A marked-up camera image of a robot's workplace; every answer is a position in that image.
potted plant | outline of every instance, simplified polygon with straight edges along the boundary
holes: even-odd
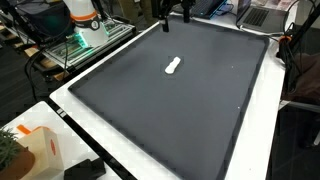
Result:
[[[0,128],[0,179],[16,180],[33,167],[35,157],[18,142],[12,129]]]

table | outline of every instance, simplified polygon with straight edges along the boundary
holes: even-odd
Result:
[[[39,102],[6,125],[8,128],[13,128],[12,132],[17,133],[18,138],[24,136],[16,129],[19,124],[30,130],[38,126],[46,126],[55,132],[65,169],[87,158],[90,160],[98,158],[98,155],[45,102]],[[105,167],[107,173],[99,180],[121,179],[109,166],[105,164]],[[61,180],[63,175],[64,172],[61,172],[53,180]]]
[[[288,17],[288,25],[295,19],[296,6]],[[198,21],[216,24],[232,29],[235,17],[225,15],[211,20]],[[110,124],[92,112],[69,91],[68,87],[85,76],[87,73],[107,61],[114,54],[120,52],[128,44],[140,38],[148,30],[117,49],[112,54],[87,69],[79,76],[59,88],[50,98],[59,105],[71,118],[82,126],[95,140],[97,140],[114,158],[138,179],[177,179],[177,177],[143,152],[136,145],[120,134]],[[261,65],[252,97],[238,136],[233,156],[227,171],[227,180],[262,180],[266,177],[268,161],[271,151],[276,117],[279,107],[282,83],[285,69],[280,59],[275,58],[277,43],[271,42]]]

gray mat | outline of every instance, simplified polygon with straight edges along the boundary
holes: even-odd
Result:
[[[223,179],[269,40],[177,17],[169,26],[70,90],[178,177]],[[176,56],[182,62],[167,75]]]

green leaves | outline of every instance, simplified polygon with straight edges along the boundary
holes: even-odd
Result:
[[[0,129],[0,171],[8,167],[20,151],[16,134],[11,131],[12,129],[5,127]]]

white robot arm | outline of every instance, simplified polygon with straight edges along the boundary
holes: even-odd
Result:
[[[109,33],[100,21],[91,0],[64,0],[74,20],[82,47],[97,47],[106,43]]]

